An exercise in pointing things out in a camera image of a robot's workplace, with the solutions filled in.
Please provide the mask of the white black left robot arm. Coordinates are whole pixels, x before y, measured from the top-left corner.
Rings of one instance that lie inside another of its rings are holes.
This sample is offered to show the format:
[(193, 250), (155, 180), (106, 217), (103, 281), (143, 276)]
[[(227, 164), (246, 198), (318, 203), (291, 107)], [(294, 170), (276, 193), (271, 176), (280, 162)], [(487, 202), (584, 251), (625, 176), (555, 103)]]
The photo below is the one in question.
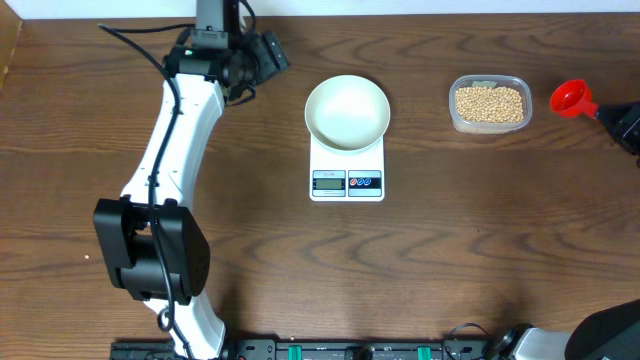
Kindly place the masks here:
[(253, 100), (258, 85), (286, 70), (271, 31), (259, 33), (240, 11), (246, 1), (199, 1), (196, 20), (163, 60), (131, 40), (133, 30), (104, 26), (143, 55), (163, 78), (161, 109), (134, 175), (120, 197), (100, 199), (93, 223), (112, 285), (156, 314), (175, 355), (224, 359), (226, 326), (205, 285), (210, 247), (193, 214), (207, 143), (224, 110)]

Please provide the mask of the red plastic measuring scoop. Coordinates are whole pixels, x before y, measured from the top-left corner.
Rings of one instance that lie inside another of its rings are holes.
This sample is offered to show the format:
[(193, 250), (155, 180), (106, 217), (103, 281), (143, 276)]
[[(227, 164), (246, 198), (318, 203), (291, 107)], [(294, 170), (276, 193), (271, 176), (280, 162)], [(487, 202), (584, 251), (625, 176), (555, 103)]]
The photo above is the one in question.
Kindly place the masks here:
[(595, 119), (599, 108), (583, 79), (568, 80), (560, 85), (551, 95), (549, 105), (552, 112), (565, 118), (585, 115)]

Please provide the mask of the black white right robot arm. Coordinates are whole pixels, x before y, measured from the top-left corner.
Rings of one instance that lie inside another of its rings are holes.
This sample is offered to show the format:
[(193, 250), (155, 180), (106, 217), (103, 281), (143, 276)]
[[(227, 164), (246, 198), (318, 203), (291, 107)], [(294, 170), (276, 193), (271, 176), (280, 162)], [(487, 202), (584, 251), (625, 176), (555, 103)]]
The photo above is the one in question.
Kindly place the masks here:
[[(639, 153), (639, 104), (596, 105), (589, 101), (554, 105), (565, 117), (584, 114), (598, 120), (627, 152)], [(626, 360), (639, 357), (639, 302), (596, 312), (572, 333), (551, 332), (531, 324), (507, 331), (486, 352), (487, 359)]]

